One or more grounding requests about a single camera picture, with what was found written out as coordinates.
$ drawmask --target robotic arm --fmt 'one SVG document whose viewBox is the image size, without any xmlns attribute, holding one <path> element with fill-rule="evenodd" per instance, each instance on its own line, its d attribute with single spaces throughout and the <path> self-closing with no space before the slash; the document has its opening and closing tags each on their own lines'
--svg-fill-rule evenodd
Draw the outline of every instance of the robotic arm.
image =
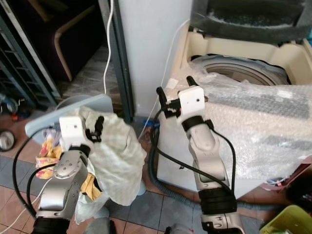
<svg viewBox="0 0 312 234">
<path fill-rule="evenodd" d="M 204 91 L 192 77 L 187 77 L 187 81 L 190 88 L 180 91 L 178 99 L 167 101 L 161 87 L 157 93 L 165 116 L 176 116 L 186 132 L 194 159 L 193 167 L 219 181 L 194 173 L 201 200 L 203 230 L 209 234 L 244 234 L 240 216 L 236 212 L 236 198 L 228 188 L 229 180 L 219 155 L 219 140 L 210 130 L 211 122 L 203 120 Z"/>
<path fill-rule="evenodd" d="M 43 191 L 32 234 L 66 233 L 88 175 L 93 142 L 85 134 L 84 121 L 80 117 L 61 117 L 59 123 L 68 151 L 61 155 Z"/>
<path fill-rule="evenodd" d="M 193 168 L 206 173 L 206 176 L 195 173 L 201 200 L 202 228 L 209 234 L 245 234 L 236 212 L 236 198 L 229 188 L 226 170 L 219 155 L 219 140 L 212 134 L 212 123 L 203 120 L 204 91 L 192 77 L 187 77 L 187 81 L 190 88 L 180 91 L 178 99 L 167 101 L 162 88 L 158 88 L 157 93 L 165 116 L 176 116 L 186 132 L 194 159 Z M 62 117 L 59 121 L 68 151 L 62 154 L 54 168 L 53 178 L 42 194 L 32 234 L 66 233 L 74 215 L 80 188 L 87 178 L 88 155 L 93 149 L 93 142 L 100 141 L 102 128 L 91 134 L 85 130 L 84 121 L 80 117 Z"/>
</svg>

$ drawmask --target black foam lid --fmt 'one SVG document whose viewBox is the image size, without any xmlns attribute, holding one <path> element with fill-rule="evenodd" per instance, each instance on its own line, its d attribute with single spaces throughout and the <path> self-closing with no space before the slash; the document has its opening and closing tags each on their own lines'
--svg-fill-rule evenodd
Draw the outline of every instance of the black foam lid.
<svg viewBox="0 0 312 234">
<path fill-rule="evenodd" d="M 312 29 L 312 0 L 193 0 L 190 24 L 219 38 L 300 40 Z"/>
</svg>

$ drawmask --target black metal rack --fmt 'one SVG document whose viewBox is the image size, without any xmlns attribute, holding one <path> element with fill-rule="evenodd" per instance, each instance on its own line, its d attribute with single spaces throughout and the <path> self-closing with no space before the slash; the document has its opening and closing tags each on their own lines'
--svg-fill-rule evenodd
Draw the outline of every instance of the black metal rack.
<svg viewBox="0 0 312 234">
<path fill-rule="evenodd" d="M 36 108 L 57 104 L 50 86 L 0 7 L 0 92 Z"/>
</svg>

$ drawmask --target bubble wrap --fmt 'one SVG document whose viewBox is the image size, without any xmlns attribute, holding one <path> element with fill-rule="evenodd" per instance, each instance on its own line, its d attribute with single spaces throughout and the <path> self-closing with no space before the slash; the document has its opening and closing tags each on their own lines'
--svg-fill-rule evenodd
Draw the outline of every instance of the bubble wrap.
<svg viewBox="0 0 312 234">
<path fill-rule="evenodd" d="M 237 179 L 289 176 L 312 153 L 312 86 L 261 86 L 207 73 L 189 64 L 169 80 L 168 100 L 188 87 L 193 76 L 208 97 L 206 116 L 236 150 Z M 232 154 L 220 139 L 220 156 L 231 178 Z"/>
</svg>

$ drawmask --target white cable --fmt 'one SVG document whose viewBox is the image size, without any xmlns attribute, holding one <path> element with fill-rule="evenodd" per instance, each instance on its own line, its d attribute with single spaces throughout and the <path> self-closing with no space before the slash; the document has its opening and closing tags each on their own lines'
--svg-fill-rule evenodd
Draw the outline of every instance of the white cable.
<svg viewBox="0 0 312 234">
<path fill-rule="evenodd" d="M 48 184 L 48 182 L 51 180 L 51 179 L 48 179 L 47 182 L 45 182 L 44 186 L 42 187 L 42 189 L 40 190 L 38 196 L 36 197 L 36 199 L 34 201 L 32 201 L 31 204 L 34 204 L 38 199 L 39 197 L 41 196 L 45 186 Z M 24 213 L 24 211 L 26 211 L 26 208 L 24 210 L 22 210 L 22 212 L 19 214 L 19 216 L 15 219 L 15 221 L 9 226 L 7 227 L 6 229 L 4 229 L 2 232 L 0 232 L 0 234 L 4 234 L 7 230 L 9 230 L 10 228 L 13 227 L 13 225 L 17 222 L 17 220 L 21 217 L 21 215 Z"/>
<path fill-rule="evenodd" d="M 188 21 L 189 21 L 189 19 L 186 20 L 186 21 L 184 21 L 184 22 L 176 29 L 175 34 L 174 34 L 174 36 L 173 36 L 173 38 L 172 38 L 172 40 L 171 40 L 170 49 L 169 49 L 168 56 L 167 56 L 167 60 L 166 60 L 166 66 L 165 66 L 165 69 L 164 69 L 164 74 L 162 75 L 162 80 L 161 80 L 160 86 L 162 86 L 162 84 L 163 84 L 163 82 L 164 82 L 164 79 L 165 79 L 165 76 L 166 76 L 167 67 L 168 67 L 168 62 L 169 62 L 169 58 L 170 58 L 170 55 L 171 55 L 172 47 L 173 47 L 174 42 L 175 42 L 175 39 L 176 39 L 176 35 L 177 35 L 177 33 L 180 31 L 180 29 L 181 29 Z M 148 116 L 148 118 L 147 118 L 147 120 L 146 120 L 146 122 L 145 122 L 145 124 L 144 124 L 144 127 L 143 127 L 143 129 L 142 129 L 140 135 L 138 136 L 138 139 L 139 139 L 139 140 L 140 140 L 141 137 L 143 136 L 144 130 L 145 130 L 145 128 L 146 128 L 146 125 L 147 125 L 148 121 L 149 121 L 150 118 L 151 118 L 152 112 L 154 111 L 154 109 L 155 109 L 155 107 L 156 107 L 157 101 L 158 101 L 158 96 L 157 96 L 156 101 L 155 101 L 155 104 L 154 104 L 154 106 L 153 106 L 153 108 L 152 108 L 152 110 L 151 110 L 151 112 L 150 112 L 150 115 Z"/>
<path fill-rule="evenodd" d="M 112 18 L 113 18 L 113 12 L 114 12 L 114 0 L 111 0 L 111 9 L 107 21 L 107 27 L 106 27 L 106 37 L 107 37 L 107 46 L 108 46 L 108 58 L 107 58 L 107 63 L 105 66 L 104 70 L 104 75 L 103 75 L 103 82 L 104 82 L 104 94 L 106 94 L 106 73 L 108 70 L 108 65 L 109 61 L 111 60 L 111 39 L 110 39 L 110 28 L 111 28 L 111 23 L 112 23 Z"/>
</svg>

